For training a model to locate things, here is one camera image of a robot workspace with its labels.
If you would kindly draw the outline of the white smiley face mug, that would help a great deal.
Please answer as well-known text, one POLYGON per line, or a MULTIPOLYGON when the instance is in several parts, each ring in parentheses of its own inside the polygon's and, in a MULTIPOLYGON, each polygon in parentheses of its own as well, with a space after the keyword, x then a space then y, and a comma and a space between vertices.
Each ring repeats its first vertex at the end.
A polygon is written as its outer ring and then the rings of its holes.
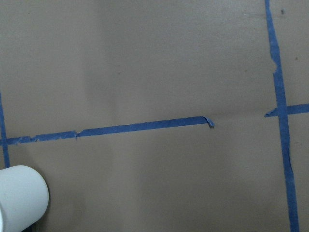
POLYGON ((0 230, 21 232, 37 222, 49 203, 44 178, 34 169, 17 165, 0 171, 0 230))

